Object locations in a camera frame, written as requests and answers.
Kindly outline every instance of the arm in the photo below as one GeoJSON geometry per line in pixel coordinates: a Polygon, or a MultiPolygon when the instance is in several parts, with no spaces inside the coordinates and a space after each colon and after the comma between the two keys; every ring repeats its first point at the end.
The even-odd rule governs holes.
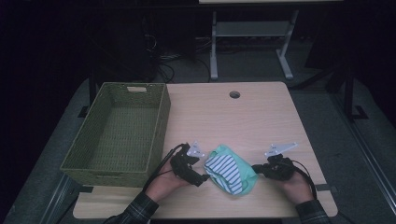
{"type": "Polygon", "coordinates": [[[285,192],[288,199],[296,205],[297,213],[303,224],[331,223],[318,200],[314,200],[309,185],[297,172],[288,181],[275,181],[285,192]]]}
{"type": "Polygon", "coordinates": [[[175,176],[168,161],[158,175],[148,186],[146,192],[139,193],[128,205],[125,211],[117,216],[110,217],[105,224],[146,224],[159,207],[158,202],[176,189],[187,186],[189,183],[175,176]]]}

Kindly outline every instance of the table hole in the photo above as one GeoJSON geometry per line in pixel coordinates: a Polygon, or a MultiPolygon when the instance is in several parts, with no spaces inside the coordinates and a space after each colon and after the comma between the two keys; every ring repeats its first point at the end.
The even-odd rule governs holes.
{"type": "Polygon", "coordinates": [[[239,91],[230,91],[230,97],[233,99],[238,99],[241,96],[241,93],[239,91]]]}

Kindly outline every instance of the green cloth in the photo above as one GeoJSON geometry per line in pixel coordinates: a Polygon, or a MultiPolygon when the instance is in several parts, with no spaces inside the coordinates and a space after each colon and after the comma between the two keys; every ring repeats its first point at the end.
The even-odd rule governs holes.
{"type": "MultiPolygon", "coordinates": [[[[242,158],[240,158],[238,155],[236,155],[229,147],[225,145],[220,145],[218,146],[215,150],[213,150],[209,154],[209,159],[206,161],[206,164],[208,161],[211,159],[213,160],[213,157],[221,157],[229,155],[233,157],[233,160],[236,162],[237,169],[239,171],[240,179],[242,182],[242,191],[235,194],[235,195],[245,195],[248,194],[256,184],[258,176],[254,172],[254,170],[251,168],[250,164],[248,164],[246,161],[244,161],[242,158]]],[[[210,174],[211,179],[213,180],[216,185],[219,186],[219,188],[223,189],[224,191],[229,192],[226,190],[220,183],[227,182],[224,180],[223,176],[220,174],[213,174],[213,171],[209,169],[209,167],[206,167],[206,172],[210,174]]]]}

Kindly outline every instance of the person's left hand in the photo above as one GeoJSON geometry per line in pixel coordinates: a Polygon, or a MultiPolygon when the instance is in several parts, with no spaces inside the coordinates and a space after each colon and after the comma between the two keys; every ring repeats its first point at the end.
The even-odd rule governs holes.
{"type": "Polygon", "coordinates": [[[156,203],[166,198],[176,189],[183,186],[188,186],[190,184],[184,179],[177,177],[173,173],[170,160],[172,160],[172,158],[166,162],[166,164],[159,172],[159,176],[152,180],[146,190],[146,194],[150,197],[152,201],[156,203]]]}

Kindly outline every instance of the white metal frame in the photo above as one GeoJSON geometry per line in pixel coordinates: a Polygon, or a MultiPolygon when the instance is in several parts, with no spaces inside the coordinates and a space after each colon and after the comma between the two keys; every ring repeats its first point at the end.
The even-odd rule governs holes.
{"type": "Polygon", "coordinates": [[[217,21],[216,11],[213,12],[212,21],[212,51],[210,53],[210,77],[219,78],[218,62],[216,57],[217,36],[284,36],[285,42],[281,49],[276,50],[283,73],[286,79],[293,79],[286,51],[288,50],[291,35],[293,34],[298,10],[293,11],[289,21],[217,21]]]}

